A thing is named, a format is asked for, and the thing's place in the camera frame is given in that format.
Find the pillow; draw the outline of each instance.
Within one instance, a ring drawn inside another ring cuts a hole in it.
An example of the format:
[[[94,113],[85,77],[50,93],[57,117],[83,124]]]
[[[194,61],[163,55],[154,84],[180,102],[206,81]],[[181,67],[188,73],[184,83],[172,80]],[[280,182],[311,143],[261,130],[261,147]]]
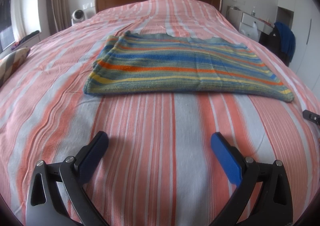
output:
[[[24,63],[29,52],[30,48],[21,48],[0,60],[0,87]]]

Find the window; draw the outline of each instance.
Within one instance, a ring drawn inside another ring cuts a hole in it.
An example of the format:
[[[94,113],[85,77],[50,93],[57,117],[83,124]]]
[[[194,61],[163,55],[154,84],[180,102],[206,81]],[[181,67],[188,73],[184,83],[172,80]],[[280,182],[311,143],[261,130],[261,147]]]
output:
[[[10,0],[3,0],[0,4],[0,53],[13,42]]]

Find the knitted blanket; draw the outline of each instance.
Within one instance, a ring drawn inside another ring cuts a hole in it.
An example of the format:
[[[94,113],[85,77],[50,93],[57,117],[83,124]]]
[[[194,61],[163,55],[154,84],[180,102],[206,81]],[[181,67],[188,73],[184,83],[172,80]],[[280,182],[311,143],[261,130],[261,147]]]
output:
[[[85,94],[232,92],[285,102],[293,93],[244,44],[167,34],[110,36],[93,63]]]

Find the white wardrobe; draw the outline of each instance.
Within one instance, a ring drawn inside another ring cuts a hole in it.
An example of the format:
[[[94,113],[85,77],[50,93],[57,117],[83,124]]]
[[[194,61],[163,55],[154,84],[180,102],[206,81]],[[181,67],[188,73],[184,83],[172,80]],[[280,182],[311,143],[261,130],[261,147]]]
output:
[[[320,100],[320,12],[313,0],[278,0],[278,6],[294,12],[296,50],[289,68]]]

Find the blue gripper pad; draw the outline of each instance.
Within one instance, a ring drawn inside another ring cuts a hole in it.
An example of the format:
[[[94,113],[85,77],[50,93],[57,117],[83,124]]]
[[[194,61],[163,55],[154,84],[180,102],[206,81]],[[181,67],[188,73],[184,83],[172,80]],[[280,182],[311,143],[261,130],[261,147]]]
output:
[[[238,187],[242,181],[241,166],[230,152],[230,147],[229,143],[222,138],[220,133],[214,133],[212,135],[211,149],[216,155],[230,183],[235,184]]]
[[[85,146],[83,157],[78,167],[78,182],[80,185],[88,183],[93,176],[101,158],[105,154],[109,145],[109,138],[105,132],[100,131],[90,142]]]

